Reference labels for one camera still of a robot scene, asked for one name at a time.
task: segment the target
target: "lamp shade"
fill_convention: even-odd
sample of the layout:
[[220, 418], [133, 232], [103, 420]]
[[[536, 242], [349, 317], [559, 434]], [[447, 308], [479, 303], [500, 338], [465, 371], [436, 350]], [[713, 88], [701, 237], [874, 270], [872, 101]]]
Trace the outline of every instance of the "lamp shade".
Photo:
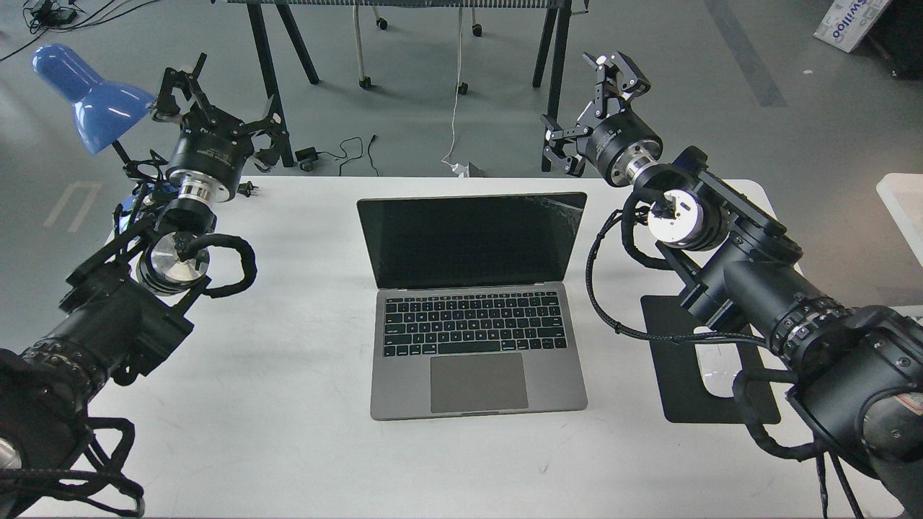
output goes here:
[[93, 155], [143, 119], [154, 101], [154, 96], [138, 87], [103, 79], [60, 43], [36, 50], [32, 70], [74, 107], [77, 132]]

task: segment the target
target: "white table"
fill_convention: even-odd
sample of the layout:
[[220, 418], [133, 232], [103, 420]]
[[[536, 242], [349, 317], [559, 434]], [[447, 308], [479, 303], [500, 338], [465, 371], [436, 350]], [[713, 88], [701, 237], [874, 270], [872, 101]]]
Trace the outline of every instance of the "white table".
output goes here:
[[[196, 329], [146, 379], [105, 388], [95, 416], [125, 416], [138, 439], [125, 473], [150, 517], [817, 517], [814, 463], [763, 453], [739, 425], [664, 419], [647, 343], [613, 334], [583, 288], [586, 253], [627, 189], [602, 180], [254, 178], [251, 199], [217, 206], [220, 232], [257, 252], [252, 288], [200, 299]], [[768, 209], [761, 188], [734, 186]], [[377, 422], [369, 416], [377, 288], [360, 198], [585, 191], [567, 278], [589, 396], [584, 411]], [[639, 238], [642, 247], [651, 241]], [[238, 279], [215, 255], [216, 284]], [[617, 232], [597, 261], [596, 291], [643, 327], [639, 298], [675, 295], [672, 272], [645, 270]], [[770, 366], [781, 366], [775, 359]], [[809, 439], [775, 387], [786, 445]], [[867, 516], [901, 507], [847, 469]], [[851, 516], [831, 472], [831, 516]], [[27, 515], [98, 515], [44, 500]]]

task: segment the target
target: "cardboard box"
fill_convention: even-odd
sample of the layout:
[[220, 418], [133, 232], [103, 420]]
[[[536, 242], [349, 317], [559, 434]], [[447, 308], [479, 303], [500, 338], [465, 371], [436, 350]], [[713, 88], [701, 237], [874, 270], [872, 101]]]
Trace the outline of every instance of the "cardboard box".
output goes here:
[[891, 0], [833, 0], [814, 37], [852, 52]]

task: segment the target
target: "open laptop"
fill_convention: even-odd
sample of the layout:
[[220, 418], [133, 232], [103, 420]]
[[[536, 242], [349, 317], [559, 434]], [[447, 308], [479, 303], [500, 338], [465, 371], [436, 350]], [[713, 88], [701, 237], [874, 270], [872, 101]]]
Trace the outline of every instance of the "open laptop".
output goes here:
[[584, 409], [562, 280], [584, 193], [357, 202], [377, 420]]

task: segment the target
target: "black mouse pad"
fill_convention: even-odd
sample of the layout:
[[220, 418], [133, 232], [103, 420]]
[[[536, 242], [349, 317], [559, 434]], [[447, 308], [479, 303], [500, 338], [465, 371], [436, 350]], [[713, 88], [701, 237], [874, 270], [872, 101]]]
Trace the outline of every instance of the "black mouse pad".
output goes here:
[[[644, 296], [641, 309], [647, 331], [656, 335], [693, 333], [702, 324], [679, 305], [676, 296]], [[733, 398], [715, 396], [705, 389], [699, 371], [695, 344], [650, 341], [653, 368], [657, 374], [664, 416], [682, 424], [740, 424], [740, 412]], [[760, 352], [754, 344], [738, 344], [743, 368], [762, 368]], [[747, 391], [764, 424], [777, 424], [776, 406], [769, 382], [753, 382]]]

